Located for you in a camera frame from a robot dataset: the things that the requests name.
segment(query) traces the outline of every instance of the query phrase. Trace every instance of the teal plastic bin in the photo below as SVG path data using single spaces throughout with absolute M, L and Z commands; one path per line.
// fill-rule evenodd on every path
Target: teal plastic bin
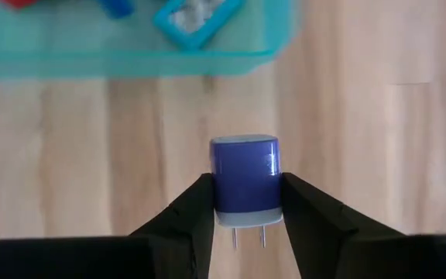
M 41 0 L 18 12 L 0 3 L 0 78 L 244 74 L 289 43 L 293 1 L 246 0 L 199 51 L 182 51 L 153 25 L 164 0 L 136 0 L 121 20 L 94 0 Z

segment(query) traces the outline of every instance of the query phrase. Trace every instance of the wooden floor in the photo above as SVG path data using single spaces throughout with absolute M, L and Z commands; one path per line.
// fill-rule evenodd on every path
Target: wooden floor
M 126 234 L 209 170 L 214 136 L 405 233 L 446 232 L 446 0 L 310 0 L 242 77 L 0 82 L 0 238 Z M 297 278 L 283 224 L 217 228 L 211 278 Z

